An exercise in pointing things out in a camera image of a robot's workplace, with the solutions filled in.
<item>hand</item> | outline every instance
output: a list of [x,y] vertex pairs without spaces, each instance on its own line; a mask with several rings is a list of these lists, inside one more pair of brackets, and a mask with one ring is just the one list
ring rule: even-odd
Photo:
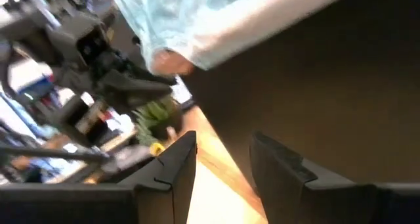
[[194,66],[182,55],[169,50],[162,50],[155,54],[152,71],[164,76],[187,75]]
[[163,143],[154,143],[150,146],[150,154],[153,156],[159,156],[166,148],[171,146],[180,137],[173,127],[167,127],[168,139]]

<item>light blue sleeve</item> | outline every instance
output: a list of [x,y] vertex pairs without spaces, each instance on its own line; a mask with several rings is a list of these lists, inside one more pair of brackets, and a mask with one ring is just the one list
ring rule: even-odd
[[162,49],[210,69],[334,0],[115,0],[150,69]]

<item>black mechanical part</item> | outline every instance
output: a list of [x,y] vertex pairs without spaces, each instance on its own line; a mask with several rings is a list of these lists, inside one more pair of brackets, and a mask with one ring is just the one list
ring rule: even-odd
[[71,62],[76,70],[87,70],[110,47],[102,32],[102,25],[99,19],[79,12],[72,17],[72,21],[55,29],[48,29],[47,34],[52,45],[63,54],[65,61]]
[[74,95],[60,110],[51,115],[50,121],[74,142],[87,148],[98,142],[109,131],[100,114],[108,109],[103,102],[88,106],[80,95]]
[[86,162],[105,162],[110,157],[99,152],[74,152],[47,148],[24,148],[10,145],[1,145],[0,152],[11,155],[31,156],[39,158],[63,158],[68,160],[82,160]]
[[[112,0],[100,0],[92,10],[94,13],[91,15],[103,20],[105,28],[115,20]],[[21,1],[18,8],[9,11],[7,21],[0,25],[0,35],[15,45],[24,46],[24,51],[35,61],[59,67],[63,63],[62,53],[51,45],[45,33],[49,21],[31,1]]]
[[18,3],[15,0],[7,0],[7,5],[4,6],[6,9],[18,8]]
[[1,186],[0,217],[14,223],[186,223],[196,151],[191,131],[118,184]]
[[105,101],[120,114],[129,113],[172,92],[166,84],[128,78],[117,70],[109,71],[99,84]]

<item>cable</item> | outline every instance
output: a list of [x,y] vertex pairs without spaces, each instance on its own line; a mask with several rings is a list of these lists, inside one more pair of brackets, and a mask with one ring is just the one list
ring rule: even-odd
[[1,86],[3,87],[3,90],[6,94],[6,96],[18,101],[17,99],[17,93],[12,89],[12,87],[9,84],[9,67],[13,61],[14,57],[14,51],[13,51],[13,42],[7,41],[7,45],[9,47],[9,54],[6,58],[6,60],[2,63],[1,66]]
[[7,0],[11,9],[18,10],[19,6],[15,0]]

